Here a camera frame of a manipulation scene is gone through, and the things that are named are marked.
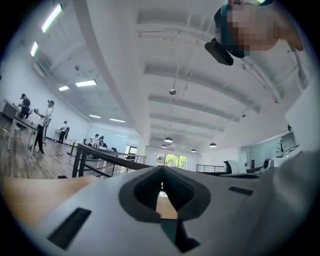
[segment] wooden surface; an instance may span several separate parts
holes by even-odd
[[[92,171],[85,171],[84,177],[70,178],[75,158],[66,155],[69,145],[57,145],[46,139],[45,155],[29,157],[26,144],[29,134],[21,131],[15,137],[12,150],[7,151],[11,123],[0,116],[0,184],[6,202],[16,218],[33,226],[54,207],[71,197],[88,184],[99,180]],[[67,176],[68,179],[57,179]],[[167,197],[160,197],[156,211],[163,219],[176,219],[177,212]]]
[[[94,176],[63,179],[4,177],[2,194],[12,214],[34,227],[55,207],[97,180]]]
[[[156,212],[160,214],[162,219],[177,219],[178,217],[176,209],[173,207],[168,197],[158,196]]]
[[[43,145],[45,155],[34,153],[29,157],[27,144],[30,134],[21,129],[12,141],[12,149],[7,150],[9,132],[12,122],[0,115],[0,182],[3,176],[27,178],[27,179],[56,179],[58,176],[72,176],[75,157],[66,155],[71,151],[69,145],[58,145],[50,139],[46,139]]]

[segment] white ceiling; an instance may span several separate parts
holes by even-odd
[[[88,51],[73,2],[62,0],[59,3],[62,5],[62,12],[45,33],[41,26],[57,2],[48,1],[39,7],[22,28],[23,42],[27,48],[31,48],[33,42],[37,41],[39,47],[35,61],[44,67],[46,78],[50,80],[54,92],[80,114],[92,121],[109,124],[114,124],[109,118],[126,120],[127,123],[117,124],[130,127],[130,120],[113,97]],[[87,80],[95,80],[97,85],[77,87],[75,84]],[[68,90],[58,90],[65,85],[69,87]]]
[[[70,89],[61,95],[85,115],[101,116],[102,122],[115,116],[133,120],[129,124],[135,128],[134,122],[141,123],[147,113],[143,124],[150,129],[152,147],[160,147],[170,136],[179,146],[186,145],[185,150],[198,151],[207,150],[211,142],[218,148],[246,145],[286,128],[284,114],[300,95],[289,48],[280,41],[251,56],[281,96],[275,103],[240,60],[225,66],[205,50],[204,44],[215,37],[212,17],[222,0],[75,0],[76,8],[72,1],[64,2],[67,5],[47,35],[37,31],[39,49],[58,81],[56,88],[68,85]],[[80,15],[84,9],[90,19]],[[89,28],[84,30],[88,23],[95,39],[88,36]],[[30,44],[35,35],[26,38]],[[94,40],[106,68],[88,46]],[[115,87],[106,82],[107,70]],[[97,86],[75,85],[90,79],[96,79]],[[177,93],[170,95],[174,83]]]

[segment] cap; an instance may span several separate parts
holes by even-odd
[[[240,50],[239,45],[233,44],[232,34],[227,29],[227,12],[232,10],[229,4],[224,4],[214,15],[215,26],[221,33],[221,44],[225,49],[237,58],[243,58],[245,52]]]
[[[265,7],[271,5],[274,0],[234,0],[229,4],[227,1],[214,15],[215,26],[221,33],[221,44],[225,49],[237,58],[243,58],[246,56],[245,51],[241,47],[233,42],[233,36],[227,29],[227,12],[232,10],[232,5],[255,5],[257,7]]]

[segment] white machine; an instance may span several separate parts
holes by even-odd
[[[277,168],[281,166],[285,161],[288,159],[294,158],[299,153],[301,153],[302,149],[300,145],[295,145],[290,147],[284,152],[281,152],[280,154],[276,155],[275,157],[271,158],[269,160],[268,169],[270,168]]]

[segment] exposed ceiling structure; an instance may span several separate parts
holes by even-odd
[[[222,2],[65,1],[39,48],[50,75],[70,85],[61,92],[70,104],[131,120],[152,147],[167,136],[186,151],[247,145],[287,127],[284,114],[301,93],[297,63],[279,41],[245,63],[219,64],[204,45],[215,37]],[[74,85],[88,79],[97,86]]]
[[[180,8],[179,0],[173,2],[176,7],[154,1],[137,7],[136,32],[152,138],[175,140],[176,134],[182,134],[190,148],[206,151],[212,150],[210,142],[217,143],[217,149],[234,147],[248,143],[249,138],[253,142],[282,132],[284,113],[300,94],[288,46],[278,42],[272,50],[250,56],[250,62],[235,58],[233,66],[221,65],[204,44],[215,37],[213,15],[206,15],[206,7],[212,7],[214,14],[222,1],[213,6],[197,1],[195,12],[192,7]],[[173,87],[176,95],[169,94]],[[264,118],[269,119],[268,127],[261,122]],[[265,131],[257,122],[264,123]],[[159,133],[159,125],[165,134]]]
[[[47,31],[43,32],[41,25],[58,3],[61,4],[62,12]],[[21,28],[21,32],[26,51],[30,50],[33,41],[37,41],[38,49],[34,56],[35,70],[45,78],[46,86],[49,86],[65,103],[91,121],[101,120],[114,125],[115,122],[109,120],[113,118],[126,121],[117,125],[124,127],[132,125],[110,92],[88,51],[72,1],[43,3]],[[96,85],[76,86],[78,82],[89,80],[95,80]],[[63,86],[68,86],[69,89],[59,91]]]

